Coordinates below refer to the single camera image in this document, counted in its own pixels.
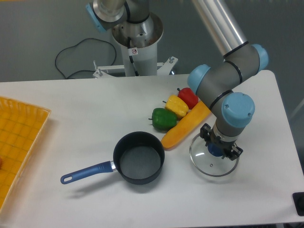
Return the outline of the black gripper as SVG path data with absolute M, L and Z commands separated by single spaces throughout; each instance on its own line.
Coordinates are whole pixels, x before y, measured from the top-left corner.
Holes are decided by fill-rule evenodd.
M 207 148 L 210 153 L 222 153 L 224 157 L 235 160 L 243 152 L 242 148 L 234 145 L 238 139 L 237 136 L 224 135 L 217 127 L 213 127 L 211 130 L 207 123 L 201 127 L 199 136 L 208 145 Z

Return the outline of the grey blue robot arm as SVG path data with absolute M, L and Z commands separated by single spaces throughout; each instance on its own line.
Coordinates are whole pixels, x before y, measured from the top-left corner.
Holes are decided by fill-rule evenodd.
M 218 67 L 196 67 L 188 76 L 192 92 L 215 115 L 213 127 L 203 125 L 201 138 L 211 151 L 237 159 L 242 149 L 236 140 L 250 123 L 255 111 L 253 100 L 234 88 L 265 69 L 269 58 L 258 44 L 249 44 L 226 4 L 222 0 L 193 2 L 224 61 Z M 161 39 L 160 19 L 152 14 L 146 0 L 94 0 L 86 10 L 100 31 L 111 30 L 120 44 L 126 76 L 154 76 L 157 73 L 157 54 L 143 50 Z

